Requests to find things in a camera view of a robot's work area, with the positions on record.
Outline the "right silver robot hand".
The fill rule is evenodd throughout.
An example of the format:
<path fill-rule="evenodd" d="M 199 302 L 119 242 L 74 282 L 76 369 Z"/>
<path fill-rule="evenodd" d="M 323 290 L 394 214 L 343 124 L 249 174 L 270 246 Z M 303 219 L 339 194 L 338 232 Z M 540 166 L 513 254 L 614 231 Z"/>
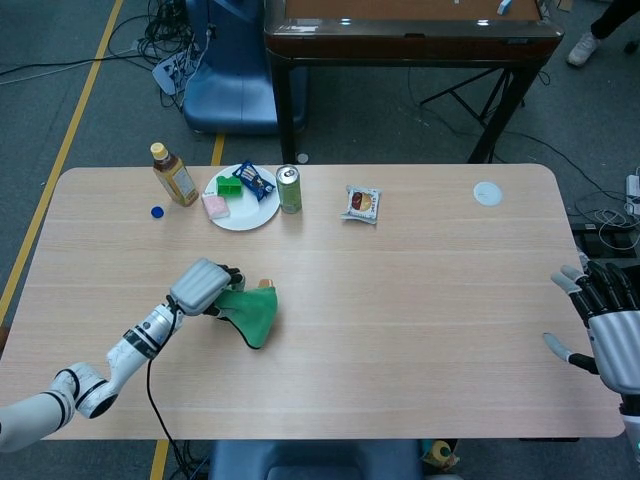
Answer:
<path fill-rule="evenodd" d="M 589 261 L 581 271 L 564 265 L 551 280 L 569 297 L 586 329 L 590 355 L 569 349 L 546 332 L 547 347 L 561 360 L 600 377 L 621 395 L 639 393 L 639 277 L 613 263 Z"/>

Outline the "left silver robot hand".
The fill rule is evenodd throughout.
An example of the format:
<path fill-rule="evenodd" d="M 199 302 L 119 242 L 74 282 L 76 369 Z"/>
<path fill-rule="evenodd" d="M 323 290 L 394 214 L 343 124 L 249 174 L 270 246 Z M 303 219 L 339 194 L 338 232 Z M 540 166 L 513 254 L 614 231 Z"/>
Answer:
<path fill-rule="evenodd" d="M 242 290 L 244 283 L 238 268 L 201 258 L 170 287 L 169 295 L 186 316 L 195 317 L 211 307 L 223 291 Z"/>

